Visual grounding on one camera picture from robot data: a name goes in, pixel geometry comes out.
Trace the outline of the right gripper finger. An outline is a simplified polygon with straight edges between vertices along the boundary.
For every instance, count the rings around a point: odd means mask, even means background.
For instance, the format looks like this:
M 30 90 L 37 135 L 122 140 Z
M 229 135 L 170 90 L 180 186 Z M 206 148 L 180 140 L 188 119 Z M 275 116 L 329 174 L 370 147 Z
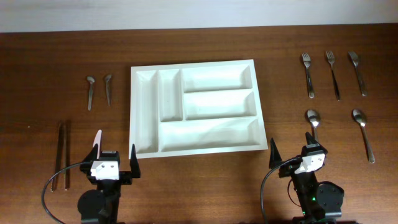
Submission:
M 282 163 L 282 158 L 280 156 L 280 153 L 277 149 L 276 143 L 273 138 L 270 140 L 270 144 L 271 144 L 271 151 L 269 159 L 269 168 L 274 169 Z
M 318 145 L 319 146 L 319 142 L 309 132 L 305 133 L 305 138 L 306 138 L 308 146 L 309 145 Z

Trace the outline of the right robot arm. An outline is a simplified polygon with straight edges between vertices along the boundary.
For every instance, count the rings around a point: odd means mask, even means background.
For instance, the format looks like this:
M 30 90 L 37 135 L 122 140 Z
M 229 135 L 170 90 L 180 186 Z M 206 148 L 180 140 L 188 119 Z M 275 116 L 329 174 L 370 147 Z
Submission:
M 270 171 L 262 181 L 260 194 L 262 217 L 266 223 L 264 187 L 268 177 L 276 170 L 280 178 L 289 177 L 289 183 L 294 185 L 303 213 L 302 217 L 293 218 L 294 223 L 336 223 L 342 216 L 344 190 L 333 182 L 319 182 L 315 175 L 325 165 L 328 151 L 310 133 L 305 133 L 305 137 L 307 144 L 301 153 L 286 161 L 282 160 L 275 141 L 270 140 Z

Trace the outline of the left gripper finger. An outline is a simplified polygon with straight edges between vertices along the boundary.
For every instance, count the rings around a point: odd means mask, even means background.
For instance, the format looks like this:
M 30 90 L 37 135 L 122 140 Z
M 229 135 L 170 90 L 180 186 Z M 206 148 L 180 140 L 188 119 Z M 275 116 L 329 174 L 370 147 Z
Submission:
M 136 155 L 136 147 L 135 144 L 131 146 L 131 150 L 129 153 L 129 165 L 131 168 L 131 178 L 139 179 L 141 177 L 141 169 L 139 167 L 139 162 Z
M 98 144 L 95 144 L 89 154 L 84 158 L 85 162 L 95 161 L 98 158 L 99 147 Z

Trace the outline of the metal fork dark handle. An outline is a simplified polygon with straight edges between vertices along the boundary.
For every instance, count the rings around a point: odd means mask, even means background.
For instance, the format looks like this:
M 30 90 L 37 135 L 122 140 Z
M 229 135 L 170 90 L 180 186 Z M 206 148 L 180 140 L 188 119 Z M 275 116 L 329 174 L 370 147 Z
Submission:
M 335 56 L 333 55 L 332 51 L 327 50 L 325 52 L 326 54 L 326 58 L 328 60 L 328 63 L 330 64 L 330 69 L 331 69 L 331 75 L 332 75 L 332 80 L 333 80 L 333 87 L 334 87 L 334 91 L 335 91 L 335 96 L 336 96 L 336 100 L 340 101 L 340 91 L 338 88 L 338 84 L 335 78 L 335 73 L 334 73 L 334 62 L 335 62 Z

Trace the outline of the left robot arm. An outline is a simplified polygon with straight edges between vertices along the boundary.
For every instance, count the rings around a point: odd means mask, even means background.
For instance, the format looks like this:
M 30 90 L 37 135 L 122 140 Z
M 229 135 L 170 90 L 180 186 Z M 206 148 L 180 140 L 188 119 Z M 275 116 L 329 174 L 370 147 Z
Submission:
M 133 179 L 141 177 L 136 157 L 136 148 L 130 150 L 130 171 L 120 171 L 118 151 L 100 151 L 93 146 L 83 159 L 80 171 L 86 174 L 94 190 L 88 190 L 78 200 L 78 211 L 82 223 L 116 223 L 118 219 L 121 187 L 131 185 Z

